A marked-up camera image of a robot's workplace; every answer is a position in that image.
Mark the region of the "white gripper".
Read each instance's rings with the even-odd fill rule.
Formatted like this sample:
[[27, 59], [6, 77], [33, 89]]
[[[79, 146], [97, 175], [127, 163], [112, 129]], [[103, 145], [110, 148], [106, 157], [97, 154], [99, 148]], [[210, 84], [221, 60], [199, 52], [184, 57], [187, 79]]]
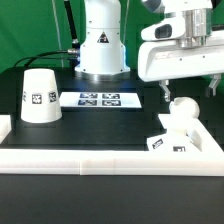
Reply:
[[211, 75], [206, 96], [216, 95], [224, 73], [224, 44], [191, 49], [178, 48], [174, 41], [145, 42], [138, 54], [138, 75], [144, 82], [160, 81], [164, 100], [170, 101], [172, 79]]

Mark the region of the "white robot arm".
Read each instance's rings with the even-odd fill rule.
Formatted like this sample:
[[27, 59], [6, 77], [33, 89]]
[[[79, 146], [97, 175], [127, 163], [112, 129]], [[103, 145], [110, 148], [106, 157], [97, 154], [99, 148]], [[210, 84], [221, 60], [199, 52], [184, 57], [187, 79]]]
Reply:
[[[86, 39], [75, 71], [93, 80], [109, 80], [128, 72], [120, 41], [119, 0], [84, 0]], [[164, 19], [141, 31], [138, 75], [166, 88], [172, 79], [210, 75], [213, 95], [224, 73], [224, 29], [212, 29], [212, 0], [141, 0]]]

